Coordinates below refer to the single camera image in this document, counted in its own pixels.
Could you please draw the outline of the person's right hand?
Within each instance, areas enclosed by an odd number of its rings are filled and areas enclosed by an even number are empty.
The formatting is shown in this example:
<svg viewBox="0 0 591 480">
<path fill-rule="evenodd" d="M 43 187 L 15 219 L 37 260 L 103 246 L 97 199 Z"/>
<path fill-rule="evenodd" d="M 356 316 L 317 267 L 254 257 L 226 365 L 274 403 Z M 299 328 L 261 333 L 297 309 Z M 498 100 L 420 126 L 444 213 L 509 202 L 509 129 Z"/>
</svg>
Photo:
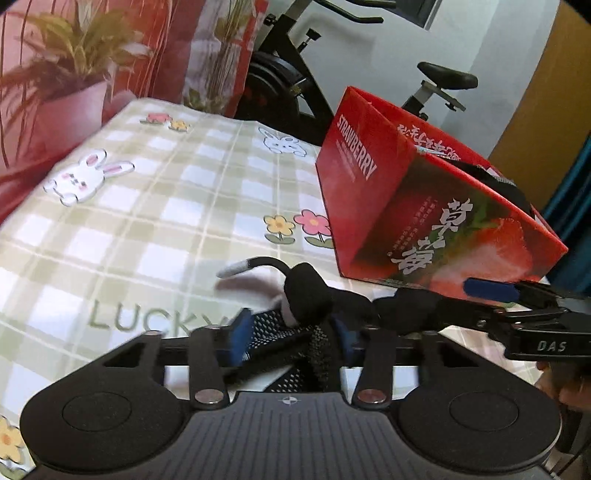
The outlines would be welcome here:
<svg viewBox="0 0 591 480">
<path fill-rule="evenodd" d="M 553 377 L 553 370 L 548 362 L 537 362 L 536 368 L 541 372 L 536 387 L 553 400 L 566 405 L 570 409 L 589 411 L 591 403 L 590 381 L 587 379 L 571 380 L 558 387 Z"/>
</svg>

